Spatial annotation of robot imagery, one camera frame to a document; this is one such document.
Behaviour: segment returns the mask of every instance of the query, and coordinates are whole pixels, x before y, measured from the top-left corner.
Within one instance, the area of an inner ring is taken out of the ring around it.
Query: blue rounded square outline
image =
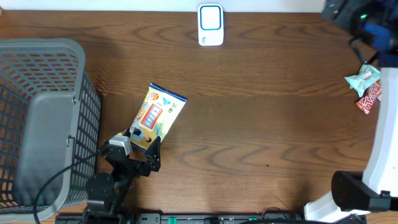
[[[204,29],[203,28],[203,26],[201,25],[201,9],[203,9],[204,7],[217,7],[218,8],[218,10],[219,10],[219,12],[220,12],[220,14],[219,14],[219,16],[220,16],[220,26],[217,28],[217,29]],[[200,8],[200,28],[202,29],[202,30],[219,30],[219,29],[221,29],[221,8],[219,7],[219,6],[202,6],[201,8]]]

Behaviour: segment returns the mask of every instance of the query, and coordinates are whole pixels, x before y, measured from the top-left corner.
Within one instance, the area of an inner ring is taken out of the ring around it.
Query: yellow snack bag
[[[157,136],[163,141],[185,102],[185,97],[151,83],[131,127],[119,134],[129,137],[133,147],[145,151]]]

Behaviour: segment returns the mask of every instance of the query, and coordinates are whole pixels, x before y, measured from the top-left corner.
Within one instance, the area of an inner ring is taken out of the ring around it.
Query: basket bottom
[[[12,189],[19,205],[32,206],[41,186],[65,168],[73,107],[73,92],[40,93],[31,100]],[[45,189],[38,206],[53,204],[62,176]]]

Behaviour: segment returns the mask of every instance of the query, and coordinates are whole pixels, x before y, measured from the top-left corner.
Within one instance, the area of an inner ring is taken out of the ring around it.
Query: white wall
[[[320,12],[325,0],[0,0],[3,9],[188,11],[202,3],[219,3],[226,12]]]

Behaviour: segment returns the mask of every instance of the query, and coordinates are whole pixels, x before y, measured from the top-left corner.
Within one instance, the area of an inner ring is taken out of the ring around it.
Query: green connector
[[[169,224],[177,224],[177,217],[170,217]]]

